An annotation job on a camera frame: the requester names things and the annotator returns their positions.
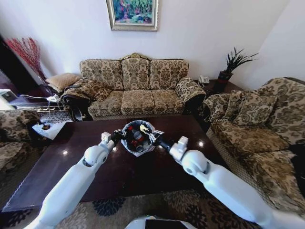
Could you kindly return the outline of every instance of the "telephone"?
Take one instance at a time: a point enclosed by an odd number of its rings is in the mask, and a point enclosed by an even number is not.
[[[210,83],[209,81],[209,78],[208,77],[203,77],[202,75],[200,75],[198,77],[198,83],[201,85],[201,86],[204,86],[204,84],[208,84]]]

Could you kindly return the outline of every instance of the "coffee table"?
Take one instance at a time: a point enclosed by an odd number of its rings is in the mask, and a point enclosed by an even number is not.
[[[200,150],[214,163],[226,167],[212,142],[191,115],[141,119],[150,122],[157,130],[164,131],[167,139],[177,142],[181,136],[186,136],[189,138],[189,149]],[[41,207],[46,195],[68,169],[81,159],[84,151],[100,142],[102,132],[112,133],[133,120],[66,123],[3,211]],[[154,151],[136,157],[118,143],[115,151],[109,154],[96,173],[81,202],[196,187],[202,187],[202,184],[184,172],[164,149],[156,147]]]

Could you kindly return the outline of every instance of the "bottle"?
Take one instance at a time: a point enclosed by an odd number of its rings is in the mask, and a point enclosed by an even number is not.
[[[141,132],[139,130],[135,130],[132,125],[128,127],[128,130],[132,132],[133,137],[137,140],[138,143],[144,140],[144,137]]]

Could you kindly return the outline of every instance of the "plant pot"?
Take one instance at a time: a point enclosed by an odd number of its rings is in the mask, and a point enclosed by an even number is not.
[[[215,92],[223,92],[232,75],[233,73],[219,72],[219,76],[217,81],[215,82],[213,90]]]

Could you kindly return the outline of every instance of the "sofa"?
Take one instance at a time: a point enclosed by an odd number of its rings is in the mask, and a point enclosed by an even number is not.
[[[0,209],[47,145],[48,141],[31,128],[39,121],[34,111],[0,111]]]
[[[83,120],[179,115],[189,101],[205,98],[187,76],[188,69],[182,59],[150,60],[138,53],[121,60],[85,60],[80,63],[82,78],[61,100],[77,108]]]
[[[296,152],[290,150],[305,143],[305,82],[275,78],[255,93],[277,96],[265,125],[236,125],[224,118],[230,94],[217,94],[203,102],[209,111],[206,121],[211,122],[207,135],[232,172],[256,188],[271,207],[305,218],[305,199],[291,161]]]

